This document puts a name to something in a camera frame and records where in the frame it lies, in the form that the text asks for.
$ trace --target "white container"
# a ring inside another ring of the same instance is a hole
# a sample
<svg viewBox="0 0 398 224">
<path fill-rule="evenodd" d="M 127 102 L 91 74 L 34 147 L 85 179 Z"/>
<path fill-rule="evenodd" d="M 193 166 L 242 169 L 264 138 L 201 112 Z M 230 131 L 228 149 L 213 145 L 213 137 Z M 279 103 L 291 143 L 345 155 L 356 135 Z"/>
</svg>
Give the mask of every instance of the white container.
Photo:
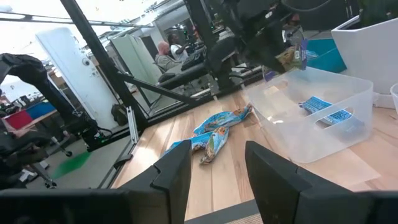
<svg viewBox="0 0 398 224">
<path fill-rule="evenodd" d="M 394 104 L 396 106 L 396 111 L 398 113 L 398 83 L 393 85 L 390 89 L 392 99 L 394 99 Z"/>
<path fill-rule="evenodd" d="M 371 133 L 373 83 L 369 80 L 308 67 L 259 83 L 246 87 L 249 101 L 261 126 L 295 162 L 316 161 Z M 311 96 L 333 105 L 308 114 L 299 103 Z M 353 115 L 329 127 L 319 121 L 340 110 Z"/>
<path fill-rule="evenodd" d="M 351 76 L 371 80 L 379 93 L 375 106 L 393 106 L 390 88 L 398 83 L 398 19 L 373 26 L 350 29 L 359 23 L 359 16 L 331 31 L 338 51 Z"/>
</svg>

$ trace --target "blue bin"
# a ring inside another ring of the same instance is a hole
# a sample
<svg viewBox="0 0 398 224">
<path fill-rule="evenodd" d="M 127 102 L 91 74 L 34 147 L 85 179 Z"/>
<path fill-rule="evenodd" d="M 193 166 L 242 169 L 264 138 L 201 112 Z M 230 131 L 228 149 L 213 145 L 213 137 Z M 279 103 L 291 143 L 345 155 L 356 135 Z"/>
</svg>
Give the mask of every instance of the blue bin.
<svg viewBox="0 0 398 224">
<path fill-rule="evenodd" d="M 48 102 L 40 102 L 26 109 L 27 113 L 30 115 L 30 117 L 32 117 L 32 119 L 37 119 L 53 110 L 55 110 L 54 106 Z"/>
<path fill-rule="evenodd" d="M 334 73 L 347 69 L 333 39 L 309 40 L 307 49 L 319 55 L 309 59 L 307 66 Z"/>
</svg>

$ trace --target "cable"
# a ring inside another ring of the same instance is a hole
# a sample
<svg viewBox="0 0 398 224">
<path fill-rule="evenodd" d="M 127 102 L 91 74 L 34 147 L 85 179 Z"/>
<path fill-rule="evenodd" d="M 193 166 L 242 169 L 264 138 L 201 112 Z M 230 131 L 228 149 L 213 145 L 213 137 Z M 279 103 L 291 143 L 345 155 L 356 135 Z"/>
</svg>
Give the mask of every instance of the cable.
<svg viewBox="0 0 398 224">
<path fill-rule="evenodd" d="M 286 3 L 286 1 L 287 1 L 287 0 L 281 0 L 280 3 L 282 3 L 285 7 L 287 7 L 288 9 L 290 9 L 290 10 L 292 10 L 292 11 L 294 11 L 294 12 L 313 12 L 313 11 L 316 11 L 316 10 L 322 8 L 323 6 L 326 6 L 326 5 L 329 4 L 332 0 L 327 0 L 326 2 L 320 4 L 319 6 L 314 7 L 314 8 L 312 8 L 312 9 L 296 9 L 296 8 L 294 8 L 294 7 L 290 6 L 290 5 L 288 5 L 288 4 Z"/>
</svg>

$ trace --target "wooden tabletop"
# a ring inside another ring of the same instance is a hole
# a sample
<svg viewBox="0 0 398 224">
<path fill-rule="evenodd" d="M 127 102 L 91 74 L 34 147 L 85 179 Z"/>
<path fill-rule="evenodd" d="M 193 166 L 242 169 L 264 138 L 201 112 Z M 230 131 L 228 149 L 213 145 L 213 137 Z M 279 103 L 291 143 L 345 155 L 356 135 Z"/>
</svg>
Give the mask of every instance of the wooden tabletop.
<svg viewBox="0 0 398 224">
<path fill-rule="evenodd" d="M 29 129 L 29 128 L 31 128 L 32 126 L 34 126 L 35 124 L 41 122 L 42 120 L 48 118 L 49 116 L 51 116 L 51 115 L 53 115 L 53 114 L 55 114 L 56 112 L 57 112 L 57 110 L 53 110 L 53 111 L 51 111 L 51 112 L 49 112 L 49 113 L 47 113 L 47 114 L 45 114 L 45 115 L 39 116 L 38 118 L 36 118 L 36 119 L 34 119 L 33 121 L 31 121 L 29 124 L 27 124 L 27 125 L 21 127 L 20 130 Z"/>
<path fill-rule="evenodd" d="M 246 103 L 240 91 L 147 128 L 133 152 L 133 160 L 125 164 L 113 187 L 146 170 L 174 141 L 191 137 L 195 127 L 209 116 Z M 373 113 L 374 127 L 369 139 L 316 162 L 299 165 L 353 191 L 398 190 L 398 115 L 395 110 L 383 108 L 374 108 Z M 193 155 L 186 220 L 254 198 L 244 159 L 247 140 L 288 158 L 250 114 L 230 129 L 227 143 L 210 165 L 199 165 L 203 152 Z"/>
</svg>

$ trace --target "red box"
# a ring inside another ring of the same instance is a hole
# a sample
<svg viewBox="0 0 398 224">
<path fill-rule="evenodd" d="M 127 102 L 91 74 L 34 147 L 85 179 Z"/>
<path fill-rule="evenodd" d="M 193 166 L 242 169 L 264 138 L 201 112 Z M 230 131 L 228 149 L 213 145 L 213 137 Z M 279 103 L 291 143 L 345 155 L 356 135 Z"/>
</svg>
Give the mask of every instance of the red box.
<svg viewBox="0 0 398 224">
<path fill-rule="evenodd" d="M 15 129 L 20 129 L 33 121 L 32 117 L 26 112 L 26 110 L 21 110 L 12 115 L 6 116 L 3 119 L 5 119 L 7 123 Z"/>
</svg>

